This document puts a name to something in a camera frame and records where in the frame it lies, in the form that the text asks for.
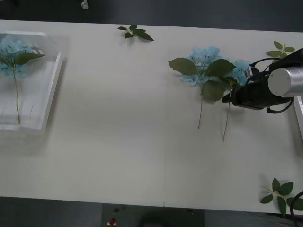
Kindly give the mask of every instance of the flower stem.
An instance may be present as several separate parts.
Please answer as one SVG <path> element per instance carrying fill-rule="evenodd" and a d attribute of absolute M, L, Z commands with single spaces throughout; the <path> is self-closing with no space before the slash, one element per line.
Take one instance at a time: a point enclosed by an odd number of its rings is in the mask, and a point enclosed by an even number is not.
<path fill-rule="evenodd" d="M 200 123 L 201 123 L 201 114 L 202 114 L 202 93 L 200 93 L 200 97 L 201 97 L 201 109 L 200 109 L 200 117 L 199 117 L 198 129 L 200 129 Z"/>
<path fill-rule="evenodd" d="M 228 103 L 228 110 L 227 110 L 227 117 L 226 117 L 226 125 L 225 125 L 225 129 L 224 129 L 224 134 L 223 134 L 223 142 L 224 142 L 224 140 L 225 140 L 225 133 L 226 133 L 226 129 L 227 129 L 227 123 L 228 123 L 228 115 L 229 115 L 229 109 L 230 109 L 230 107 L 231 107 L 231 103 L 229 102 Z"/>
<path fill-rule="evenodd" d="M 13 70 L 14 74 L 14 81 L 15 81 L 15 87 L 16 87 L 16 108 L 17 108 L 17 117 L 18 117 L 18 123 L 21 124 L 20 116 L 19 116 L 19 109 L 18 109 L 18 88 L 17 88 L 17 81 L 16 81 L 16 75 L 15 71 Z"/>

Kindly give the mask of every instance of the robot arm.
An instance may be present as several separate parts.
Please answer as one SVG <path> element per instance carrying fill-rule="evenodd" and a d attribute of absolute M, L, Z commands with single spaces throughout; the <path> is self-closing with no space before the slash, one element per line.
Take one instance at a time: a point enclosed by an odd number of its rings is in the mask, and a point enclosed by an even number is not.
<path fill-rule="evenodd" d="M 222 102 L 254 110 L 266 108 L 268 113 L 287 110 L 294 97 L 303 94 L 303 48 L 272 63 L 268 71 L 259 72 L 255 68 L 256 63 L 251 64 L 251 76 L 246 85 L 233 89 L 222 98 Z M 281 111 L 270 109 L 273 105 L 287 102 L 289 105 Z"/>

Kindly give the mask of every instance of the dark floor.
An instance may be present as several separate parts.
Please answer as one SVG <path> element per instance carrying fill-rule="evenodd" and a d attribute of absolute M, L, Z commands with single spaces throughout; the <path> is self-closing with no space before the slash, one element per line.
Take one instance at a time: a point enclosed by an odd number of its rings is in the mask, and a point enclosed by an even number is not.
<path fill-rule="evenodd" d="M 302 0 L 3 0 L 0 19 L 303 31 Z"/>
<path fill-rule="evenodd" d="M 294 226 L 289 215 L 0 197 L 0 227 L 107 227 L 112 218 L 116 227 Z"/>

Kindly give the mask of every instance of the white table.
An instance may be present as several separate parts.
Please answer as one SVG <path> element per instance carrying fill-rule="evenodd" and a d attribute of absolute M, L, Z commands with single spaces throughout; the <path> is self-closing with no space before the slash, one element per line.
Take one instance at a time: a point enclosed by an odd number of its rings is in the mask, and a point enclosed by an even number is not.
<path fill-rule="evenodd" d="M 259 203 L 263 187 L 276 177 L 303 190 L 294 108 L 233 106 L 223 143 L 227 104 L 204 104 L 198 130 L 199 92 L 168 65 L 210 45 L 256 61 L 274 40 L 301 48 L 303 34 L 140 26 L 155 40 L 146 43 L 126 41 L 118 25 L 0 26 L 46 32 L 67 52 L 45 135 L 0 135 L 0 196 L 279 212 Z"/>

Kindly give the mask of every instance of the black cable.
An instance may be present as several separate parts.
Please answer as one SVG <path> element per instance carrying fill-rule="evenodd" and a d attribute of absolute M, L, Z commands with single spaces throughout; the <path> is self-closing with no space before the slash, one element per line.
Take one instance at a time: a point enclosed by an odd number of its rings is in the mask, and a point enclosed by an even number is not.
<path fill-rule="evenodd" d="M 259 60 L 259 61 L 256 61 L 256 62 L 250 64 L 250 66 L 251 66 L 251 67 L 255 67 L 256 64 L 258 64 L 258 63 L 261 62 L 261 61 L 266 61 L 266 60 L 280 60 L 280 59 L 281 59 L 281 58 L 264 58 L 264 59 L 261 59 L 261 60 Z"/>
<path fill-rule="evenodd" d="M 294 204 L 295 202 L 303 195 L 303 191 L 300 192 L 299 194 L 297 194 L 294 199 L 292 200 L 291 204 L 290 204 L 290 215 L 292 216 L 293 218 L 293 221 L 294 221 L 294 225 L 299 227 L 296 219 L 295 219 L 295 216 L 294 216 Z"/>
<path fill-rule="evenodd" d="M 294 97 L 293 97 L 292 100 L 289 102 L 289 104 L 287 105 L 287 107 L 285 107 L 283 110 L 276 111 L 276 110 L 271 110 L 270 108 L 267 108 L 267 109 L 266 109 L 266 112 L 267 112 L 267 113 L 272 113 L 272 114 L 282 113 L 282 112 L 286 111 L 293 103 L 294 103 Z"/>

